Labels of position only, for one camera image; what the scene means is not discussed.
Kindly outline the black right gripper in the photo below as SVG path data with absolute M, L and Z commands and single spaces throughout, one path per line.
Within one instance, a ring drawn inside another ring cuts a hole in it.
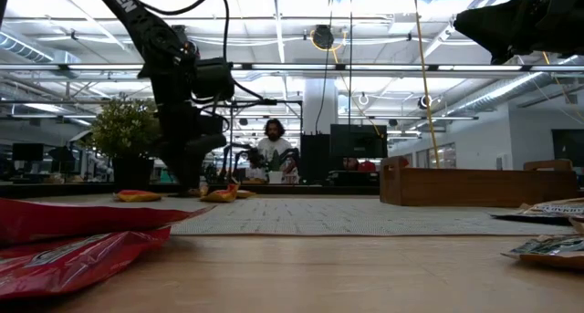
M 536 29 L 543 16 L 547 42 Z M 584 54 L 584 0 L 509 0 L 468 9 L 455 17 L 454 29 L 489 51 L 491 65 L 536 50 Z

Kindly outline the black aluminium table frame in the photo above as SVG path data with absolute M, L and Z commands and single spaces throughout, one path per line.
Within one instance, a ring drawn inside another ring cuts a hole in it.
M 300 195 L 379 195 L 379 186 L 316 186 L 289 184 L 243 184 L 241 190 L 258 194 Z M 0 197 L 36 198 L 50 196 L 115 193 L 114 183 L 65 183 L 65 184 L 8 184 L 0 185 Z

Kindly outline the dark wall screen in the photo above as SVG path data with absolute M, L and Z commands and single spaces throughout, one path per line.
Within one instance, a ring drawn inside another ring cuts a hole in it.
M 553 130 L 554 158 L 584 168 L 584 130 Z

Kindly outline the red tea packet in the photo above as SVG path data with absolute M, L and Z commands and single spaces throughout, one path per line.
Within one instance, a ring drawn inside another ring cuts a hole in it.
M 0 300 L 54 296 L 89 287 L 164 244 L 170 232 L 170 227 L 164 227 L 0 249 Z
M 0 199 L 0 247 L 52 238 L 157 229 L 211 211 L 88 206 Z

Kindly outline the black computer monitor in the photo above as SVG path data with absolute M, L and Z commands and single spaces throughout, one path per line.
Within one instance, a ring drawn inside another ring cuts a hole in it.
M 340 158 L 385 158 L 388 156 L 387 127 L 332 124 L 330 155 Z

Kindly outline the wooden tea organizer box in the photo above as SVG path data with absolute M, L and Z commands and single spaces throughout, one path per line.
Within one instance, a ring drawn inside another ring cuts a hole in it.
M 381 161 L 380 201 L 393 205 L 517 208 L 578 196 L 567 160 L 527 162 L 520 171 L 412 168 L 402 156 Z

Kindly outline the white square column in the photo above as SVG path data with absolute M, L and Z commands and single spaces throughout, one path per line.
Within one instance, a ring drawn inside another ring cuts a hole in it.
M 303 91 L 303 131 L 330 134 L 338 119 L 338 89 L 333 78 L 307 78 Z

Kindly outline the black tall box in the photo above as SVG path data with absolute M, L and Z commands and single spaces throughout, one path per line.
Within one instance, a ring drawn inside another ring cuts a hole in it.
M 321 184 L 329 175 L 329 135 L 302 135 L 299 174 L 306 184 Z

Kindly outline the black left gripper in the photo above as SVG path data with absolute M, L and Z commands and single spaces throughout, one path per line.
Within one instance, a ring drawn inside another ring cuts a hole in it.
M 220 130 L 223 121 L 204 121 L 192 105 L 191 84 L 184 74 L 154 74 L 152 89 L 162 136 L 159 155 L 164 161 L 177 161 L 175 175 L 180 184 L 177 195 L 200 196 L 204 156 L 226 144 Z

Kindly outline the green plant in black pot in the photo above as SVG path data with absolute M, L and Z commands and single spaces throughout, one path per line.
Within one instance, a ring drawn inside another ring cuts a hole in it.
M 160 138 L 157 107 L 152 100 L 113 99 L 92 122 L 88 146 L 111 159 L 116 189 L 145 190 Z

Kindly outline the grey woven placemat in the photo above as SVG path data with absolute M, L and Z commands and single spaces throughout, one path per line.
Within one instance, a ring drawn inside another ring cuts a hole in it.
M 495 219 L 507 209 L 410 207 L 369 196 L 261 197 L 209 205 L 175 235 L 571 235 L 570 226 Z

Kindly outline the background black rig frame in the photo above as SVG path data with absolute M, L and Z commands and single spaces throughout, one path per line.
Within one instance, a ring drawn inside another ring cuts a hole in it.
M 241 111 L 253 108 L 255 106 L 276 106 L 278 104 L 285 105 L 290 113 L 289 114 L 282 114 L 282 115 L 243 115 L 239 117 Z M 271 119 L 296 119 L 299 120 L 299 129 L 297 130 L 298 135 L 302 134 L 303 128 L 303 117 L 302 117 L 302 101 L 298 100 L 282 100 L 282 99 L 257 99 L 257 100 L 242 100 L 242 101 L 235 101 L 233 104 L 229 106 L 230 114 L 229 114 L 229 121 L 231 123 L 229 129 L 229 136 L 230 142 L 224 147 L 224 162 L 222 168 L 222 174 L 224 176 L 229 176 L 229 179 L 234 179 L 234 182 L 238 182 L 238 177 L 241 175 L 245 169 L 240 169 L 238 166 L 239 160 L 242 156 L 245 156 L 250 163 L 260 165 L 264 162 L 264 158 L 260 156 L 257 150 L 257 146 L 253 146 L 251 144 L 245 143 L 238 143 L 233 142 L 234 132 L 235 132 L 235 118 L 239 120 L 242 119 L 259 119 L 259 120 L 268 120 Z M 288 149 L 282 155 L 282 158 L 287 156 L 291 156 L 296 164 L 297 170 L 299 170 L 300 164 L 300 150 L 297 147 L 293 147 L 293 149 Z

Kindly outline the small black monitor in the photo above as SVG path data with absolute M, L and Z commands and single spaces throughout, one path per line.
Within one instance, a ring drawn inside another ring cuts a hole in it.
M 41 162 L 44 159 L 42 143 L 14 143 L 12 145 L 12 160 L 21 162 Z

